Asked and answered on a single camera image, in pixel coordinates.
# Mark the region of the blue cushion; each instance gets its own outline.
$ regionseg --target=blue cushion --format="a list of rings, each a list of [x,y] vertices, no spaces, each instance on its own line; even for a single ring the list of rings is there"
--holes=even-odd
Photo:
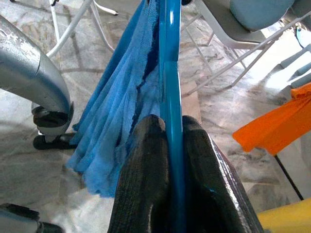
[[[250,31],[266,28],[286,13],[294,0],[231,0],[230,11]]]

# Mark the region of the orange fabric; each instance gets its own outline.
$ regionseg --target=orange fabric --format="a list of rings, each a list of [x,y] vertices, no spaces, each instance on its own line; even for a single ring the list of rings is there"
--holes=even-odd
[[[311,83],[291,90],[292,100],[233,133],[244,151],[265,148],[275,155],[311,130]]]

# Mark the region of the black pole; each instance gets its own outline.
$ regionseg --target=black pole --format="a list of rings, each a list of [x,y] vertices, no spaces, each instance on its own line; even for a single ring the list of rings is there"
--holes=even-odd
[[[303,200],[303,196],[301,195],[301,193],[299,192],[297,186],[295,185],[295,183],[293,182],[293,180],[291,179],[290,175],[288,174],[287,170],[285,169],[285,167],[283,166],[282,162],[280,161],[280,159],[278,158],[277,155],[274,156],[277,163],[280,165],[282,171],[284,172],[285,176],[287,177],[288,181],[291,183],[293,189],[295,190],[296,194],[298,195],[298,197],[300,198],[300,200]]]

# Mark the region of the tiled floor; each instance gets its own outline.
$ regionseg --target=tiled floor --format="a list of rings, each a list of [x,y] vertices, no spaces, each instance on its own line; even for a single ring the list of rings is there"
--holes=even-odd
[[[60,31],[63,32],[82,1],[60,2],[64,5],[57,4],[56,11]],[[115,17],[100,12],[103,28],[115,47],[139,0],[99,2],[120,13]],[[189,20],[195,12],[192,5],[184,8],[182,21]],[[45,52],[56,43],[47,0],[20,0],[17,3],[0,0],[0,15],[15,24]],[[209,47],[205,45],[211,29],[202,18],[191,24],[189,31],[213,69],[231,61],[234,55],[217,38]],[[183,99],[184,113],[201,118],[205,130],[236,168],[257,212],[297,201],[298,198],[272,156],[257,149],[251,153],[243,152],[231,134],[286,102],[286,95],[280,91],[305,60],[300,59],[286,70],[280,70],[277,64],[299,50],[293,32],[288,31],[235,87],[226,88],[241,73],[241,65]],[[52,59],[75,102],[73,123],[81,116],[110,57],[111,52],[104,46],[87,12],[61,52]],[[183,92],[205,80],[208,75],[185,32],[181,34],[179,68]],[[0,109],[0,203],[12,202],[40,210],[43,220],[58,223],[67,232],[105,232],[113,200],[88,194],[83,189],[81,177],[64,167],[72,151],[42,152],[32,147],[37,131],[28,100],[0,90]],[[279,155],[281,159],[286,158],[284,163],[290,167],[292,175],[299,170],[297,166],[293,167],[293,156],[300,156],[299,153],[300,141],[297,141]],[[305,177],[297,177],[296,182],[307,198],[311,197],[311,173],[305,169],[304,174]]]

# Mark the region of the blue tube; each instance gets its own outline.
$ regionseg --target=blue tube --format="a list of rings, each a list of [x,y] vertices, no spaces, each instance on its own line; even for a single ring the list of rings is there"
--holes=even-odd
[[[160,116],[165,120],[173,182],[174,232],[186,232],[185,165],[178,55],[180,41],[180,0],[161,0],[159,39]]]

